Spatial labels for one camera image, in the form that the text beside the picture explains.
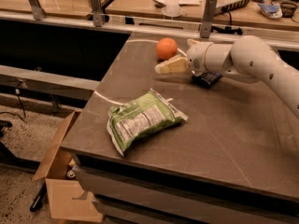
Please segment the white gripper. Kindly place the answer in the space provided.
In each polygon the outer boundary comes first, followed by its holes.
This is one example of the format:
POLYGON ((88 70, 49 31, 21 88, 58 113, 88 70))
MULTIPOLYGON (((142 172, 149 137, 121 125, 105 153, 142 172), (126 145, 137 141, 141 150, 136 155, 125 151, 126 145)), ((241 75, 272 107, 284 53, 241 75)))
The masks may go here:
POLYGON ((173 57, 155 66, 157 74, 174 74, 186 72, 190 66, 195 74, 218 72, 227 76, 233 66, 230 51, 232 46, 213 42, 200 42, 188 38, 186 58, 173 57))

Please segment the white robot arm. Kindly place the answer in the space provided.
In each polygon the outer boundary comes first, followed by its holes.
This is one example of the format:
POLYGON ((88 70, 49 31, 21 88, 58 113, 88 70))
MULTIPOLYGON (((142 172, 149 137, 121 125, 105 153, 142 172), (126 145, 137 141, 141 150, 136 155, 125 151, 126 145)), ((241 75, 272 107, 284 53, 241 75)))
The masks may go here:
POLYGON ((218 72, 244 83, 265 83, 299 118, 299 71, 285 63, 261 38, 246 35, 233 44, 188 39, 185 56, 176 55, 155 66, 158 74, 218 72))

